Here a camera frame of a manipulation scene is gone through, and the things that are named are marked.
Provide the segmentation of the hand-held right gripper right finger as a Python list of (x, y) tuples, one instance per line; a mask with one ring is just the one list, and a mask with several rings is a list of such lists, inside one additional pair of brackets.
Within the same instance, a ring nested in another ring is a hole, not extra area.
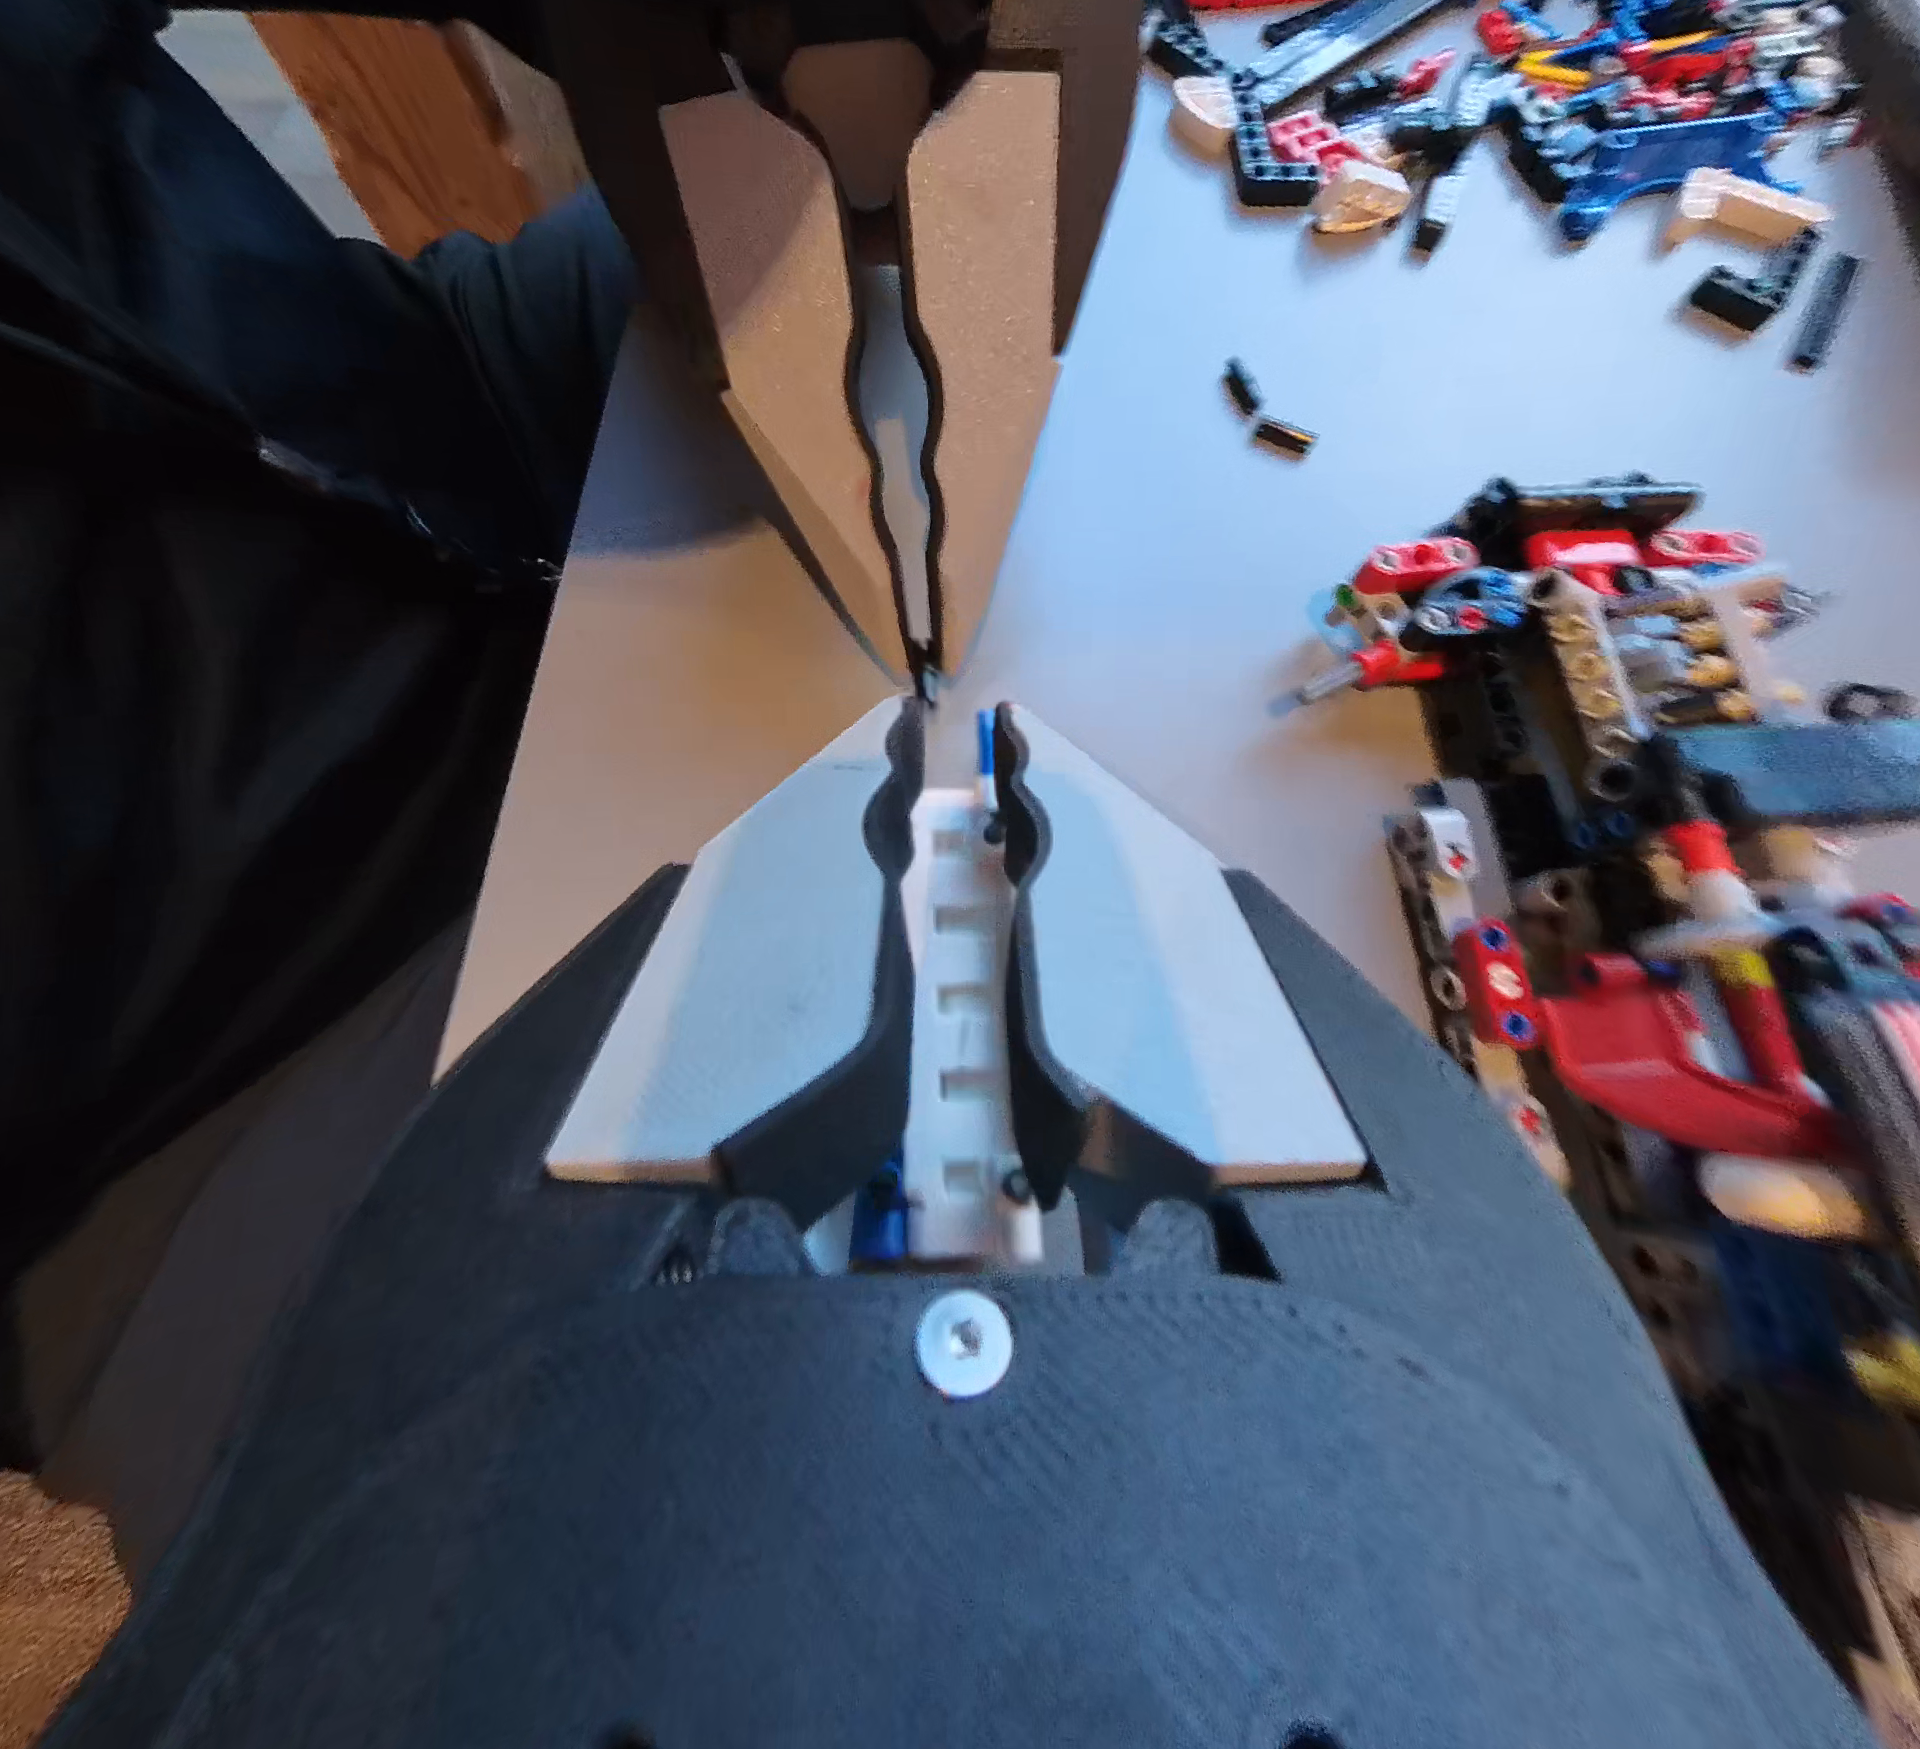
[(990, 779), (1027, 1191), (1150, 1209), (1361, 1179), (1371, 1157), (1212, 849), (1027, 705), (990, 714)]

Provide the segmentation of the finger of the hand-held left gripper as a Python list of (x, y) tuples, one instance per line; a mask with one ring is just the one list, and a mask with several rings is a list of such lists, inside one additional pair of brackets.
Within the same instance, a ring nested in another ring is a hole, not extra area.
[(904, 228), (931, 675), (959, 680), (1061, 389), (1061, 75), (971, 75), (906, 153)]
[(882, 531), (882, 470), (853, 415), (849, 220), (809, 129), (749, 91), (659, 102), (690, 234), (721, 402), (868, 656), (906, 680), (904, 568)]

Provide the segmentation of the grey desk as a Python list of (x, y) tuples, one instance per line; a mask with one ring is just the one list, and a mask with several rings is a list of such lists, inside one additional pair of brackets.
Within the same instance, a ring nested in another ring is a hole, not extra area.
[[(1737, 242), (1666, 247), (1666, 200), (1629, 200), (1588, 247), (1476, 142), (1431, 262), (1408, 228), (1330, 242), (1238, 219), (1227, 179), (1134, 81), (1128, 162), (1069, 329), (1027, 510), (929, 779), (971, 767), (971, 705), (1035, 705), (1227, 868), (1251, 868), (1395, 1014), (1417, 958), (1384, 875), (1384, 809), (1431, 779), (1408, 691), (1291, 705), (1321, 675), (1314, 604), (1375, 542), (1408, 542), (1489, 480), (1701, 485), (1705, 531), (1762, 533), (1822, 593), (1785, 634), (1785, 680), (1913, 691), (1913, 253), (1880, 142), (1785, 153), (1837, 211), (1788, 307), (1737, 341), (1693, 319)], [(1238, 360), (1251, 441), (1221, 389)], [(725, 415), (676, 389), (643, 319), (595, 437), (582, 523), (499, 815), (436, 1069), (450, 1069), (659, 859), (849, 733), (889, 680), (763, 513)]]

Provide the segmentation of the white brick panel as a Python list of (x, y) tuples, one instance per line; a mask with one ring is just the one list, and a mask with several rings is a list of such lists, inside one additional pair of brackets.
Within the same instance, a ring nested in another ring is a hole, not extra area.
[(913, 953), (906, 1030), (906, 1252), (931, 1269), (1036, 1269), (1045, 1209), (1009, 1209), (1010, 1135), (1009, 942), (1010, 880), (977, 844), (971, 791), (922, 791), (904, 923)]

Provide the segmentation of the pile of brick pieces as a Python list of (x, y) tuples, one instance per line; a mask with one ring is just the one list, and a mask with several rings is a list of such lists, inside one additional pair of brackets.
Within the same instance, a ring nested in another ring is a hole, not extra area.
[(1146, 0), (1169, 129), (1227, 168), (1238, 211), (1321, 242), (1408, 220), (1437, 253), (1476, 142), (1588, 247), (1666, 198), (1666, 247), (1731, 234), (1762, 269), (1713, 269), (1693, 314), (1778, 319), (1829, 211), (1778, 160), (1858, 142), (1863, 86), (1829, 0)]

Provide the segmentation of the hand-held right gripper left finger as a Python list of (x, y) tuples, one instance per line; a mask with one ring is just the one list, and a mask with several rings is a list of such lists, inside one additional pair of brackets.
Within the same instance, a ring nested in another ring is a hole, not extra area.
[(725, 1191), (794, 1228), (906, 1129), (922, 699), (889, 699), (721, 829), (546, 1135), (558, 1179)]

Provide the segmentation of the black brick race car model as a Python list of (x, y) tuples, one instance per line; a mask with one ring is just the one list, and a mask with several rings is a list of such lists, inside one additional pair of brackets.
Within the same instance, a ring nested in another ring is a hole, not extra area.
[(1431, 1030), (1565, 1191), (1759, 1559), (1913, 1686), (1913, 699), (1785, 680), (1818, 621), (1653, 480), (1481, 485), (1321, 604), (1300, 705), (1408, 691), (1384, 823)]

